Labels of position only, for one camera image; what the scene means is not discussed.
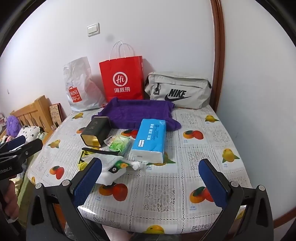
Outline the person's left hand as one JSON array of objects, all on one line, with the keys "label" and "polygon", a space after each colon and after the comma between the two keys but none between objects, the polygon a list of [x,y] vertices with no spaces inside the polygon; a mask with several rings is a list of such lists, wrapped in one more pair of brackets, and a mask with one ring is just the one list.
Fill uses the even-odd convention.
[{"label": "person's left hand", "polygon": [[6,215],[13,220],[17,219],[19,215],[19,206],[17,204],[18,197],[15,193],[15,184],[13,181],[9,181],[4,200],[6,202],[6,207],[4,209]]}]

